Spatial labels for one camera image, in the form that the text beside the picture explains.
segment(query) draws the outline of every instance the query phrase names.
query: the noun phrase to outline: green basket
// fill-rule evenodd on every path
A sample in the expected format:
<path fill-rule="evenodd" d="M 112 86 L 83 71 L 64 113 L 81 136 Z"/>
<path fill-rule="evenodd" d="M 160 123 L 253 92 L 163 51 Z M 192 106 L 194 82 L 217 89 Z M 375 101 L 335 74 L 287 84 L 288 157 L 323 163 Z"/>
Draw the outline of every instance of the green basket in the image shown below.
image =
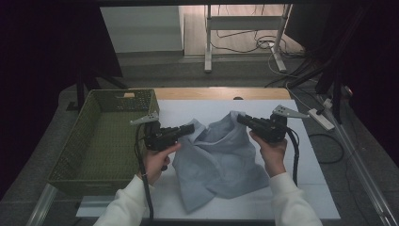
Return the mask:
<path fill-rule="evenodd" d="M 115 195 L 138 171 L 130 121 L 154 111 L 153 89 L 92 90 L 48 183 L 71 196 Z"/>

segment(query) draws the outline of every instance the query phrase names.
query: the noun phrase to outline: gray cloth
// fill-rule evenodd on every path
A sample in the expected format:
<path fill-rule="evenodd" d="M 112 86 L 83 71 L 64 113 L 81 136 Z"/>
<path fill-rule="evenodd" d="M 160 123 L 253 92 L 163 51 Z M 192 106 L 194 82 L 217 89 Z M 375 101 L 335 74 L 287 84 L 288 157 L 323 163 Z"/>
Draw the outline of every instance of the gray cloth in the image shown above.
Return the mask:
<path fill-rule="evenodd" d="M 215 196 L 231 199 L 268 186 L 264 168 L 255 164 L 247 127 L 237 122 L 238 114 L 245 115 L 231 111 L 208 128 L 192 120 L 195 132 L 179 139 L 182 148 L 173 167 L 187 212 Z"/>

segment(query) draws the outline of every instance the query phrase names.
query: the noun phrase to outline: wire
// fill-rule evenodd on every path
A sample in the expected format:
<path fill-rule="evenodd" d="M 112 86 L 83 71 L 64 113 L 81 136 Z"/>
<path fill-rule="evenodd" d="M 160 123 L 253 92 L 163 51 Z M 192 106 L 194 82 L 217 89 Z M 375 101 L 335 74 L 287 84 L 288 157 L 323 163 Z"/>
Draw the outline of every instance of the wire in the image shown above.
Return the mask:
<path fill-rule="evenodd" d="M 273 54 L 271 54 L 271 55 L 269 56 L 269 59 L 267 60 L 267 64 L 269 65 L 269 69 L 270 69 L 270 71 L 272 71 L 272 73 L 279 74 L 279 75 L 284 75 L 284 76 L 287 76 L 287 77 L 294 77 L 294 78 L 297 78 L 297 76 L 295 76 L 295 75 L 291 75 L 291 74 L 287 74 L 287 73 L 278 73 L 278 72 L 274 71 L 274 70 L 272 69 L 272 66 L 270 65 L 270 59 L 272 58 L 272 56 L 273 56 Z M 309 80 L 312 81 L 312 82 L 317 83 L 316 80 L 313 80 L 313 79 L 309 79 Z"/>
<path fill-rule="evenodd" d="M 320 164 L 335 164 L 335 163 L 341 162 L 343 160 L 343 156 L 344 156 L 344 148 L 343 148 L 343 145 L 341 144 L 341 142 L 338 139 L 336 139 L 335 137 L 327 135 L 327 134 L 311 134 L 311 135 L 308 135 L 308 137 L 318 137 L 318 136 L 327 137 L 327 138 L 330 138 L 330 139 L 334 140 L 341 148 L 340 156 L 337 159 L 334 159 L 334 160 L 331 160 L 331 161 L 319 161 L 319 163 Z"/>
<path fill-rule="evenodd" d="M 251 15 L 256 15 L 256 8 L 257 8 L 257 6 L 258 6 L 258 5 L 255 5 L 255 10 L 253 10 L 253 12 L 252 12 Z"/>
<path fill-rule="evenodd" d="M 294 130 L 290 129 L 287 127 L 287 134 L 291 139 L 291 142 L 293 142 L 293 146 L 294 146 L 294 151 L 295 151 L 295 155 L 294 155 L 294 167 L 293 167 L 293 181 L 296 184 L 296 186 L 298 185 L 297 182 L 297 172 L 298 172 L 298 162 L 299 162 L 299 141 L 296 142 L 295 137 L 294 137 Z"/>
<path fill-rule="evenodd" d="M 235 53 L 241 53 L 241 54 L 247 54 L 247 53 L 253 52 L 253 51 L 255 51 L 255 50 L 257 50 L 257 49 L 260 48 L 259 46 L 257 46 L 256 48 L 251 49 L 251 50 L 239 51 L 239 50 L 233 50 L 233 49 L 231 49 L 231 48 L 225 48 L 225 47 L 215 46 L 212 42 L 211 42 L 211 45 L 212 45 L 214 48 L 216 48 L 216 49 L 229 50 L 229 51 L 233 51 L 233 52 L 235 52 Z"/>
<path fill-rule="evenodd" d="M 299 146 L 299 135 L 296 133 L 296 131 L 294 131 L 293 129 L 291 129 L 291 128 L 289 128 L 294 134 L 295 134 L 295 136 L 296 136 L 296 142 L 297 142 L 297 145 Z"/>
<path fill-rule="evenodd" d="M 311 95 L 309 92 L 307 92 L 307 91 L 305 91 L 304 89 L 301 89 L 301 88 L 299 88 L 299 87 L 296 87 L 296 89 L 299 89 L 299 90 L 301 90 L 302 92 L 308 94 L 310 97 L 312 97 L 312 99 L 313 99 L 317 104 L 319 104 L 321 107 L 325 108 L 325 107 L 324 107 L 313 95 Z"/>
<path fill-rule="evenodd" d="M 311 110 L 311 108 L 310 108 L 308 105 L 306 105 L 305 103 L 303 103 L 292 91 L 290 91 L 290 89 L 288 89 L 288 84 L 289 84 L 289 83 L 286 84 L 285 88 L 286 88 L 294 97 L 296 97 L 296 99 L 297 99 L 301 104 L 303 104 L 305 107 L 307 107 L 309 110 Z"/>
<path fill-rule="evenodd" d="M 249 33 L 249 32 L 254 32 L 254 30 L 241 31 L 241 32 L 237 32 L 237 33 L 230 34 L 230 35 L 224 35 L 224 36 L 220 36 L 220 35 L 219 35 L 219 31 L 217 30 L 217 31 L 216 31 L 216 34 L 217 34 L 218 37 L 220 37 L 221 39 L 223 39 L 223 38 L 227 38 L 227 37 L 231 37 L 231 36 L 235 36 L 235 35 L 246 34 L 246 33 Z"/>
<path fill-rule="evenodd" d="M 227 14 L 230 15 L 229 9 L 227 8 L 227 5 L 225 5 L 225 7 L 226 7 Z"/>
<path fill-rule="evenodd" d="M 150 209 L 149 224 L 151 224 L 153 221 L 153 206 L 152 206 L 152 199 L 151 199 L 151 194 L 150 194 L 150 186 L 149 186 L 149 181 L 147 178 L 146 167 L 144 166 L 144 162 L 143 162 L 143 156 L 141 155 L 140 147 L 138 146 L 139 140 L 142 139 L 142 138 L 141 139 L 138 138 L 138 133 L 140 132 L 141 125 L 142 124 L 139 124 L 138 127 L 136 128 L 135 154 L 137 157 L 138 166 L 139 166 L 140 173 L 141 173 L 141 179 L 143 180 L 143 184 L 144 184 L 144 190 L 146 193 L 147 204 Z"/>
<path fill-rule="evenodd" d="M 310 67 L 310 65 L 313 63 L 313 60 L 308 60 L 307 58 L 299 65 L 299 67 L 297 67 L 292 73 L 290 73 L 290 75 L 297 77 L 299 74 L 303 73 L 308 67 Z M 264 87 L 267 88 L 268 86 L 277 83 L 281 80 L 287 79 L 286 77 L 282 77 L 279 78 L 275 81 L 272 81 L 270 83 L 268 83 L 267 85 L 265 85 Z"/>

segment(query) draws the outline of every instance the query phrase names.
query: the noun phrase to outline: white shirt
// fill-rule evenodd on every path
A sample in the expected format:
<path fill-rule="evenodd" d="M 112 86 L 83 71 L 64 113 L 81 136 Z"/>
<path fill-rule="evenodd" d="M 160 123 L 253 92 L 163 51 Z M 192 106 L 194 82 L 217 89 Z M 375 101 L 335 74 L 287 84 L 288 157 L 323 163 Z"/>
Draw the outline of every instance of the white shirt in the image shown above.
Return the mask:
<path fill-rule="evenodd" d="M 322 225 L 289 173 L 274 176 L 269 183 L 274 196 L 272 207 L 277 226 Z M 138 226 L 146 208 L 143 182 L 135 176 L 126 188 L 118 190 L 115 200 L 109 203 L 94 225 Z"/>

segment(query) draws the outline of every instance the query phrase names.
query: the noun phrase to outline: person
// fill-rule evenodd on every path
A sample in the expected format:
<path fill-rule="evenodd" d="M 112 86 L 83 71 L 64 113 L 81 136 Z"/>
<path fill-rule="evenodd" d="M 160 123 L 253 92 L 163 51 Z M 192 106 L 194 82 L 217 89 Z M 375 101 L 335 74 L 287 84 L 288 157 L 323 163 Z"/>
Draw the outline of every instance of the person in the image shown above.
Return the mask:
<path fill-rule="evenodd" d="M 321 220 L 305 200 L 304 192 L 299 189 L 290 174 L 286 171 L 283 159 L 287 148 L 287 140 L 280 143 L 268 144 L 254 133 L 250 136 L 261 146 L 264 167 L 270 177 L 269 184 L 273 193 L 272 208 L 278 226 L 319 226 Z M 150 189 L 161 176 L 161 168 L 170 163 L 168 155 L 178 151 L 180 143 L 162 152 L 147 152 L 144 159 Z M 104 213 L 98 218 L 95 226 L 108 225 L 139 225 L 146 210 L 146 196 L 141 175 L 138 173 L 132 182 L 124 189 L 118 190 Z"/>

